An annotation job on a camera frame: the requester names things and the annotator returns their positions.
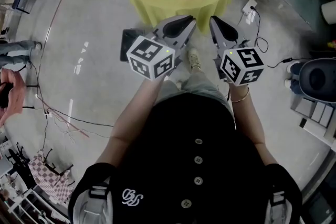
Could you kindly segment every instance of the shirt button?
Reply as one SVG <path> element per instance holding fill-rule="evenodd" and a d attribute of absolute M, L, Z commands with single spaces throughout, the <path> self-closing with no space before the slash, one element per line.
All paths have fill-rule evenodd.
<path fill-rule="evenodd" d="M 183 208 L 189 208 L 191 206 L 191 201 L 190 200 L 183 200 L 181 202 L 181 205 Z"/>
<path fill-rule="evenodd" d="M 203 162 L 203 159 L 201 157 L 197 156 L 197 157 L 195 157 L 194 161 L 197 164 L 201 164 Z"/>
<path fill-rule="evenodd" d="M 195 179 L 194 179 L 194 183 L 196 185 L 201 185 L 203 183 L 203 179 L 199 176 L 196 176 Z"/>

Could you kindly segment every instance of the sneaker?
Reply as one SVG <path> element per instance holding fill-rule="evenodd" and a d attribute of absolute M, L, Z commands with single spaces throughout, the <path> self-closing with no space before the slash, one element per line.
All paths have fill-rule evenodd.
<path fill-rule="evenodd" d="M 198 67 L 201 69 L 201 63 L 200 63 L 200 55 L 198 54 L 198 51 L 195 48 L 192 48 L 188 52 L 188 59 L 191 67 L 191 71 L 193 71 L 194 67 Z"/>
<path fill-rule="evenodd" d="M 293 65 L 295 65 L 296 63 L 300 63 L 300 61 L 294 61 L 293 63 L 291 63 L 290 65 L 287 66 L 287 72 L 288 72 L 288 73 L 291 73 L 291 72 L 290 72 L 290 68 L 291 68 Z"/>
<path fill-rule="evenodd" d="M 291 81 L 290 79 L 285 79 L 285 81 L 284 81 L 284 85 L 285 85 L 285 87 L 286 87 L 287 89 L 290 90 L 290 86 L 291 86 L 291 84 L 292 84 L 292 81 Z"/>
<path fill-rule="evenodd" d="M 35 42 L 35 49 L 42 50 L 42 44 L 40 42 Z"/>

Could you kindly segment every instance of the embroidered logo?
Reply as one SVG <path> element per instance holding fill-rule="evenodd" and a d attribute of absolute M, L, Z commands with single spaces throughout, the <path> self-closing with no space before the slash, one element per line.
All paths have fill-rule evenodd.
<path fill-rule="evenodd" d="M 122 193 L 122 198 L 125 200 L 122 203 L 128 206 L 137 206 L 140 202 L 140 199 L 143 198 L 142 194 L 135 195 L 134 189 L 125 189 Z"/>

